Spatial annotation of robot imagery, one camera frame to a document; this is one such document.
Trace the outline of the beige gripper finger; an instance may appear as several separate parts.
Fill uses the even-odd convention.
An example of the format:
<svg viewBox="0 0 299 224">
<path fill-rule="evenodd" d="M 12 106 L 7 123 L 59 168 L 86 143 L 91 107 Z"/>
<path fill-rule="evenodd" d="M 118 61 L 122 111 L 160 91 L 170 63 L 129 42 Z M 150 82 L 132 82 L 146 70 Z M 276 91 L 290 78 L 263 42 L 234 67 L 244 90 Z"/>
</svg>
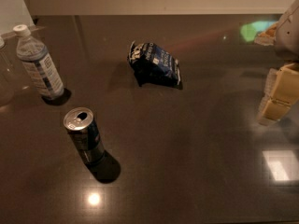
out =
<svg viewBox="0 0 299 224">
<path fill-rule="evenodd" d="M 298 100 L 299 63 L 286 63 L 279 69 L 271 68 L 258 109 L 258 123 L 269 126 L 280 121 Z"/>
</svg>

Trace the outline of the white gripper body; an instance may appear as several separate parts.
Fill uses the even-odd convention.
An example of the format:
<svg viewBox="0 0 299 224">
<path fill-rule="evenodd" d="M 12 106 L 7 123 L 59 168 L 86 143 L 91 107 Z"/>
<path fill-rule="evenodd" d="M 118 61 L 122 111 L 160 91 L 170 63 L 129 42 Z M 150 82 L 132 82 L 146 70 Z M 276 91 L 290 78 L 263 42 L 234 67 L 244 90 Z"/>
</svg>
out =
<svg viewBox="0 0 299 224">
<path fill-rule="evenodd" d="M 274 49 L 283 60 L 299 61 L 299 0 L 294 0 L 279 18 Z"/>
</svg>

